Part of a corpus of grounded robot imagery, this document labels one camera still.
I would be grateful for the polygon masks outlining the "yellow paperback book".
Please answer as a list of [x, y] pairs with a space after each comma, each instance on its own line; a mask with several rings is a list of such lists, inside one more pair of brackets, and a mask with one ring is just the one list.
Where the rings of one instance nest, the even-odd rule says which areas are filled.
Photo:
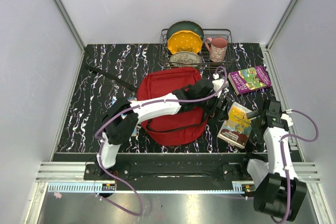
[[247, 118], [250, 109], [234, 102], [228, 111], [217, 137], [240, 149], [244, 149], [252, 131], [251, 120]]

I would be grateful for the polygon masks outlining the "red student backpack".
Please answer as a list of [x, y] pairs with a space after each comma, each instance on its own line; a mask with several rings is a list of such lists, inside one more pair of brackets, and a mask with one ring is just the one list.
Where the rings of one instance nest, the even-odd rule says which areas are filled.
[[[198, 70], [192, 67], [174, 68], [149, 73], [137, 89], [137, 101], [164, 96], [174, 90], [201, 80]], [[166, 115], [144, 121], [141, 125], [157, 143], [167, 146], [190, 143], [205, 130], [208, 116], [201, 108], [176, 115]]]

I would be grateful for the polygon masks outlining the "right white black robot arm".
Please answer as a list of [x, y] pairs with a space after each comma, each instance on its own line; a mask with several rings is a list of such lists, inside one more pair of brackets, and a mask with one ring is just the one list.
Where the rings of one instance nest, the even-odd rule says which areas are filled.
[[251, 155], [238, 167], [244, 180], [253, 179], [254, 210], [271, 216], [276, 222], [294, 221], [307, 194], [307, 185], [294, 170], [288, 138], [292, 120], [283, 112], [281, 103], [265, 100], [261, 109], [250, 112], [253, 132], [267, 148], [267, 161]]

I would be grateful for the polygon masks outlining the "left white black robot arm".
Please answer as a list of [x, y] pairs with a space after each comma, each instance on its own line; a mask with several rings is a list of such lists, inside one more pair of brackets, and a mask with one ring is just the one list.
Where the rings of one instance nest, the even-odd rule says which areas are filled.
[[95, 174], [103, 180], [113, 175], [119, 148], [129, 140], [138, 124], [160, 116], [187, 112], [193, 108], [210, 112], [215, 109], [227, 87], [228, 81], [224, 78], [213, 81], [202, 79], [158, 98], [143, 101], [117, 100], [94, 135], [102, 143], [97, 154]]

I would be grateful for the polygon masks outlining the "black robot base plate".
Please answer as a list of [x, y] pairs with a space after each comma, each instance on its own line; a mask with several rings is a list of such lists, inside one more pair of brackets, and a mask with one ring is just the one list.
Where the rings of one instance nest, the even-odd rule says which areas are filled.
[[206, 178], [216, 182], [245, 180], [250, 159], [268, 161], [266, 153], [119, 153], [107, 170], [124, 180], [138, 178]]

